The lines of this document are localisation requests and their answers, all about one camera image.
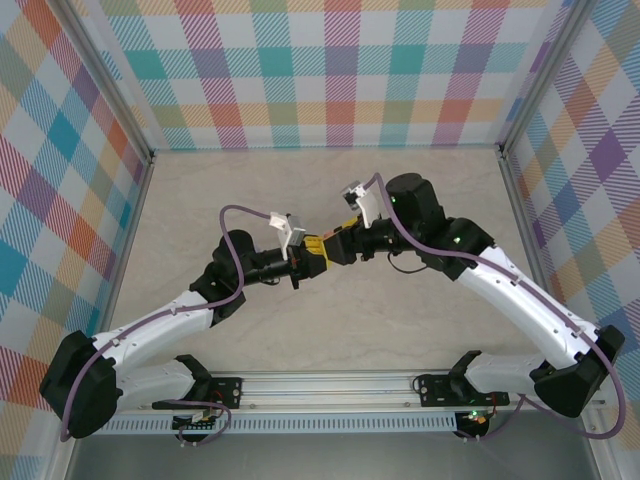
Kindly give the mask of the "aluminium rear floor strip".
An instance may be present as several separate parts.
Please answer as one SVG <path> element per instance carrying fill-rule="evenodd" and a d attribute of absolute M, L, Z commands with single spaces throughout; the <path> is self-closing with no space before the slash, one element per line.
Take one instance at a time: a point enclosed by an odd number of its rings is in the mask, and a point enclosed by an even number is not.
<path fill-rule="evenodd" d="M 382 149 L 382 150 L 499 150 L 500 144 L 481 144 L 481 143 L 463 143 L 463 144 L 382 144 L 382 145 L 302 145 L 302 146 L 281 146 L 281 147 L 237 147 L 237 148 L 194 148 L 194 149 L 162 149 L 153 150 L 155 156 L 161 154 L 196 154 L 196 153 L 245 153 L 245 152 L 287 152 L 287 151 L 348 151 L 348 150 L 365 150 L 365 149 Z"/>

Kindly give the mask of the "aluminium corner post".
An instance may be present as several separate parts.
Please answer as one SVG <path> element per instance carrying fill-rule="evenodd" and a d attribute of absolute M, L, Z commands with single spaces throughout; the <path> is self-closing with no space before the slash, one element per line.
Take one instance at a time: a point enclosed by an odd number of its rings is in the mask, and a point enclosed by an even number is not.
<path fill-rule="evenodd" d="M 51 0 L 51 4 L 60 9 L 61 15 L 69 23 L 69 29 L 75 35 L 76 43 L 88 70 L 96 78 L 98 87 L 106 94 L 107 101 L 114 108 L 114 113 L 122 122 L 123 129 L 133 140 L 137 150 L 142 154 L 147 163 L 153 160 L 153 149 L 146 140 L 142 129 L 131 112 L 121 90 L 111 74 L 100 50 L 96 47 L 89 32 L 77 13 L 71 0 Z"/>
<path fill-rule="evenodd" d="M 509 150 L 528 122 L 534 99 L 543 90 L 548 70 L 559 55 L 555 52 L 562 35 L 572 29 L 579 0 L 548 0 L 541 18 L 535 24 L 532 39 L 525 49 L 513 85 L 509 87 L 506 106 L 499 116 L 499 132 L 495 137 L 498 152 Z"/>

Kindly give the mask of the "aluminium side floor rail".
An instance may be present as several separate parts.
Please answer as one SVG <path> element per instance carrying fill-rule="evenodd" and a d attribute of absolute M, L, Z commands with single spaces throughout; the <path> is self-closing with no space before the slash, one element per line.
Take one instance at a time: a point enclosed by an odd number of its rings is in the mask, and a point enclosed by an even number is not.
<path fill-rule="evenodd" d="M 508 154 L 496 151 L 509 201 L 516 219 L 532 277 L 517 266 L 516 279 L 499 285 L 498 306 L 507 317 L 534 343 L 544 359 L 556 369 L 576 363 L 575 356 L 588 349 L 580 339 L 577 317 L 546 290 L 539 254 L 533 244 L 533 229 L 529 225 L 522 195 L 518 192 Z"/>
<path fill-rule="evenodd" d="M 129 224 L 126 230 L 126 237 L 122 244 L 121 255 L 119 256 L 114 267 L 113 281 L 111 282 L 109 296 L 105 304 L 104 311 L 101 314 L 100 321 L 97 324 L 98 332 L 108 330 L 111 326 L 114 311 L 118 302 L 118 297 L 119 297 L 124 276 L 126 273 L 127 264 L 130 258 L 133 244 L 134 244 L 136 231 L 138 229 L 138 225 L 139 225 L 140 218 L 144 208 L 144 203 L 145 203 L 149 186 L 152 180 L 154 168 L 155 168 L 155 158 L 151 157 L 146 162 L 143 175 L 141 177 L 138 197 L 129 218 Z"/>

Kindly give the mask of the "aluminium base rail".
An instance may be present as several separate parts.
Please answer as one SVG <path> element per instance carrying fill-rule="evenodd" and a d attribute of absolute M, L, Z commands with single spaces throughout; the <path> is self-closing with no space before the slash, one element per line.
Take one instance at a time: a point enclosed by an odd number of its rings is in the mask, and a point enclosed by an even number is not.
<path fill-rule="evenodd" d="M 419 376 L 444 375 L 443 370 L 329 372 L 213 372 L 211 376 L 242 380 L 234 413 L 373 413 L 421 411 Z M 117 382 L 123 396 L 116 412 L 153 413 L 152 404 L 169 402 L 190 389 L 190 373 L 171 361 L 134 370 Z"/>

